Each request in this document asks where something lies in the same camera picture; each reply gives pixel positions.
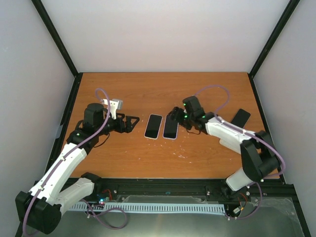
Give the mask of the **black phone green edge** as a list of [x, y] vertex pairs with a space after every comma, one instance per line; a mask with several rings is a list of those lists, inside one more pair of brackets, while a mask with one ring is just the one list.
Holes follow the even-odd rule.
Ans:
[[237, 113], [234, 115], [234, 117], [232, 118], [231, 124], [238, 126], [240, 128], [244, 128], [250, 116], [251, 116], [251, 113], [249, 113], [248, 111], [244, 109], [239, 109]]

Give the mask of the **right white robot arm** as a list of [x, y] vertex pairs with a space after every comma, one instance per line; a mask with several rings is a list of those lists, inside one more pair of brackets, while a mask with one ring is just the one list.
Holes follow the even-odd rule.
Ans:
[[171, 110], [168, 114], [171, 120], [185, 129], [194, 127], [199, 132], [217, 137], [223, 146], [241, 155], [241, 168], [225, 180], [226, 188], [231, 192], [264, 180], [283, 165], [283, 159], [267, 132], [246, 130], [214, 112], [206, 113], [195, 96], [185, 98], [183, 106], [183, 109], [174, 107]]

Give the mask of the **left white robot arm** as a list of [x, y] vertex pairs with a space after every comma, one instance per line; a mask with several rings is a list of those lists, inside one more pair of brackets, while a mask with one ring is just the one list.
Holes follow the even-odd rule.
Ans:
[[83, 120], [77, 123], [53, 165], [28, 192], [17, 195], [15, 203], [23, 235], [30, 235], [27, 226], [44, 234], [53, 232], [65, 212], [77, 202], [87, 196], [96, 199], [102, 195], [101, 178], [89, 172], [68, 188], [64, 185], [100, 136], [112, 131], [130, 133], [134, 129], [140, 119], [117, 113], [119, 109], [120, 100], [88, 104]]

